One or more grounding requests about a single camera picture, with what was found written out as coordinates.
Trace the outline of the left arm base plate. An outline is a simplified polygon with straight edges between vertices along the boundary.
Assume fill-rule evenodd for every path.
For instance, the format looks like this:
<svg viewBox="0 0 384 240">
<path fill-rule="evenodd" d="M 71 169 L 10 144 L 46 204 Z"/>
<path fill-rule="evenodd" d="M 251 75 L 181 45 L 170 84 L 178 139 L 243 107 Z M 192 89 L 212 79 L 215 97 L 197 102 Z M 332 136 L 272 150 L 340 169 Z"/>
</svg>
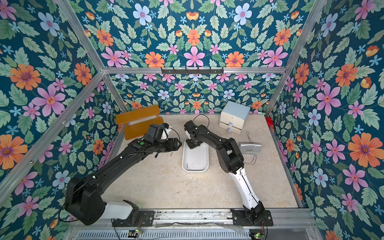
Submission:
<svg viewBox="0 0 384 240">
<path fill-rule="evenodd" d="M 132 212 L 125 220 L 113 220 L 113 227 L 151 227 L 155 218 L 155 211 L 138 210 Z"/>
</svg>

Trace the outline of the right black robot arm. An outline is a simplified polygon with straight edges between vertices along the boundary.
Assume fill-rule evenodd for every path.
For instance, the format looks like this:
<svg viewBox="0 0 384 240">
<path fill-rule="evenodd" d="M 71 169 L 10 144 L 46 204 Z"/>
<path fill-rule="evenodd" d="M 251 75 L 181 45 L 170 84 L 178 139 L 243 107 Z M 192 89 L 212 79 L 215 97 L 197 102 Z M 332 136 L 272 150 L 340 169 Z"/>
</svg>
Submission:
<svg viewBox="0 0 384 240">
<path fill-rule="evenodd" d="M 196 125 L 193 121 L 186 122 L 184 130 L 188 137 L 187 146 L 191 150 L 203 143 L 216 150 L 222 170 L 231 176 L 241 195 L 245 217 L 250 223 L 257 221 L 264 214 L 265 207 L 256 196 L 247 177 L 244 156 L 235 139 L 220 137 L 208 127 Z"/>
</svg>

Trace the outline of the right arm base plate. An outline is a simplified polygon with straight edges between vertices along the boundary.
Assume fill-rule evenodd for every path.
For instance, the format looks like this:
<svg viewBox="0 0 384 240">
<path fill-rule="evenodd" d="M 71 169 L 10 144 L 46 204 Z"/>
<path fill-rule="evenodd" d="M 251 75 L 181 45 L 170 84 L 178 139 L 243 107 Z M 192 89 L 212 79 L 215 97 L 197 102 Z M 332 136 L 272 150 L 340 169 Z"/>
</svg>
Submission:
<svg viewBox="0 0 384 240">
<path fill-rule="evenodd" d="M 231 209 L 233 217 L 233 225 L 242 227 L 272 227 L 274 225 L 271 212 L 265 210 L 262 214 L 256 216 L 248 213 L 245 210 Z"/>
</svg>

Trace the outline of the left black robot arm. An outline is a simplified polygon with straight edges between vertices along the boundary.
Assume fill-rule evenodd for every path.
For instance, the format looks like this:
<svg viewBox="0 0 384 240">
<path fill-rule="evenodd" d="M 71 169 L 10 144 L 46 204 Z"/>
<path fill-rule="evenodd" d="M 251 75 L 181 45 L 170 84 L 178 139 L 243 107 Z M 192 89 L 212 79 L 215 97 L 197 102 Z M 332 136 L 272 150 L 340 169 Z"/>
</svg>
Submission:
<svg viewBox="0 0 384 240">
<path fill-rule="evenodd" d="M 122 203 L 106 202 L 102 195 L 115 180 L 147 156 L 178 151 L 182 142 L 180 137 L 170 138 L 172 131 L 168 124 L 152 124 L 143 137 L 132 140 L 99 170 L 83 178 L 71 179 L 62 209 L 86 226 L 98 220 L 122 220 L 131 225 L 137 224 L 139 208 L 134 203 L 127 200 Z"/>
</svg>

